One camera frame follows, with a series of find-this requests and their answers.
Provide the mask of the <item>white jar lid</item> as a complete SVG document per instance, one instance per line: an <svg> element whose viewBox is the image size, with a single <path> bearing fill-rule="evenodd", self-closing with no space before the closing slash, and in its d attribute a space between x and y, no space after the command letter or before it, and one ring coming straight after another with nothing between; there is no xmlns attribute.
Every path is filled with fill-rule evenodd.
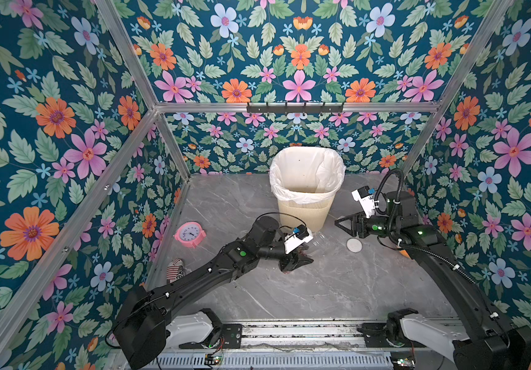
<svg viewBox="0 0 531 370"><path fill-rule="evenodd" d="M347 249L352 253L360 253L363 249L362 242L357 238L351 238L346 243Z"/></svg>

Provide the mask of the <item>clear jar with tea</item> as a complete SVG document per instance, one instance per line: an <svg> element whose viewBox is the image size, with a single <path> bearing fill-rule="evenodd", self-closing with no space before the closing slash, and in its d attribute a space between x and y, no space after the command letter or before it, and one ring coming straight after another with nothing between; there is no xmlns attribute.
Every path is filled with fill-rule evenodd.
<svg viewBox="0 0 531 370"><path fill-rule="evenodd" d="M307 255L306 251L305 248L299 247L290 254L290 262L286 267L288 272L296 271L297 269L311 265L314 262L314 260Z"/></svg>

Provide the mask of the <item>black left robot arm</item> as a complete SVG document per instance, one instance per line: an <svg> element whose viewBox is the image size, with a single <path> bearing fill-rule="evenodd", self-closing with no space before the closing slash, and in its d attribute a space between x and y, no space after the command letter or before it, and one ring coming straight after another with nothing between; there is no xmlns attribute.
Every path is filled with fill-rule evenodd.
<svg viewBox="0 0 531 370"><path fill-rule="evenodd" d="M284 226L264 214L249 232L223 246L202 267L151 291L132 288L114 320L111 333L132 369L141 369L158 357L175 332L168 328L179 312L211 291L248 274L261 260L277 261L282 272L313 263L298 249L313 240L301 224L284 232Z"/></svg>

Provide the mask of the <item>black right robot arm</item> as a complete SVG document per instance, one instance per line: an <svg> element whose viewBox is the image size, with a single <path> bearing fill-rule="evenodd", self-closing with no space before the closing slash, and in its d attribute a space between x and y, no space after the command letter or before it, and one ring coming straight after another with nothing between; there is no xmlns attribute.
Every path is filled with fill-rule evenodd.
<svg viewBox="0 0 531 370"><path fill-rule="evenodd" d="M393 176L397 189L385 193L382 186ZM441 232L421 223L415 198L403 190L403 171L388 171L380 185L375 191L369 186L353 191L362 210L335 220L335 225L358 239L386 238L391 250L406 252L441 289L462 323L456 331L404 308L388 314L383 330L387 341L419 343L459 369L530 368L531 328L519 327L492 303L456 261Z"/></svg>

